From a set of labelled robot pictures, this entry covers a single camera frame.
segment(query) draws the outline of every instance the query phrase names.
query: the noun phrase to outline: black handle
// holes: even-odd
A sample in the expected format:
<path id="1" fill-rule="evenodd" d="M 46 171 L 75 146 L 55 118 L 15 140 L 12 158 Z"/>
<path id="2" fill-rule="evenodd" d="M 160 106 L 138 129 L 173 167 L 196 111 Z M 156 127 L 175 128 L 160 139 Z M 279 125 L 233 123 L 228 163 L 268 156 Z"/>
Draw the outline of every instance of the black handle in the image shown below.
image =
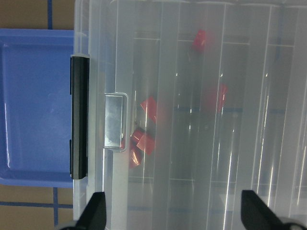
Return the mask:
<path id="1" fill-rule="evenodd" d="M 71 57 L 71 177 L 82 179 L 87 173 L 89 59 Z"/>

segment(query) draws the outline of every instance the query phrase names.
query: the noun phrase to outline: clear plastic container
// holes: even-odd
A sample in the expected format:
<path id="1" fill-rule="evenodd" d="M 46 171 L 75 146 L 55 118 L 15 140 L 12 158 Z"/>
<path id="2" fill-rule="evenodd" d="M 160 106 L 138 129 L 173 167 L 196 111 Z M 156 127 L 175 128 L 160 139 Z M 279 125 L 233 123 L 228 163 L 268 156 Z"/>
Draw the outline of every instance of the clear plastic container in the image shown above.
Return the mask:
<path id="1" fill-rule="evenodd" d="M 304 5 L 76 0 L 90 91 L 74 219 L 105 191 L 110 230 L 240 230 L 253 189 L 307 224 Z M 124 98 L 117 148 L 105 147 L 106 94 Z"/>

